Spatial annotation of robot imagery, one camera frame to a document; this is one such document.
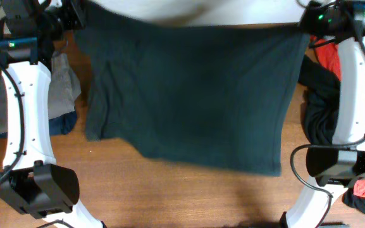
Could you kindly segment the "dark green t-shirt white letters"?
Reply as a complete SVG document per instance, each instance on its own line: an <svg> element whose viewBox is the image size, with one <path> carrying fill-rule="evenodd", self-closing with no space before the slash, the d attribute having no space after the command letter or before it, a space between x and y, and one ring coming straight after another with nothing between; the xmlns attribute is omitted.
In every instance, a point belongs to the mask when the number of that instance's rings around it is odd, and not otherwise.
<svg viewBox="0 0 365 228"><path fill-rule="evenodd" d="M270 28L160 27L85 5L85 136L146 158L281 174L281 132L309 36Z"/></svg>

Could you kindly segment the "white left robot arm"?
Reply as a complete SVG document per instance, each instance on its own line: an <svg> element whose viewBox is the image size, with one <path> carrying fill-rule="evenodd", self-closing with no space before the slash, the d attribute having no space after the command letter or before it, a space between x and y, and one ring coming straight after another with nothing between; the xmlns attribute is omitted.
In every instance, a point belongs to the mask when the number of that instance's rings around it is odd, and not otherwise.
<svg viewBox="0 0 365 228"><path fill-rule="evenodd" d="M85 27L81 1L0 1L0 69L8 105L8 143L0 199L46 226L103 227L80 201L76 173L51 146L48 92L54 42Z"/></svg>

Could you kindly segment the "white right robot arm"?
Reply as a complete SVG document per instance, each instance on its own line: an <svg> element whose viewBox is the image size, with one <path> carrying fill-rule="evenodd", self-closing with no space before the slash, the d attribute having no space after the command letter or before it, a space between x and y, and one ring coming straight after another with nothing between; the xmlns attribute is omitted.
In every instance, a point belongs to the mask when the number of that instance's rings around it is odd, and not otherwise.
<svg viewBox="0 0 365 228"><path fill-rule="evenodd" d="M311 1L299 27L338 44L342 79L332 144L304 146L309 178L280 226L321 227L332 204L365 179L365 1Z"/></svg>

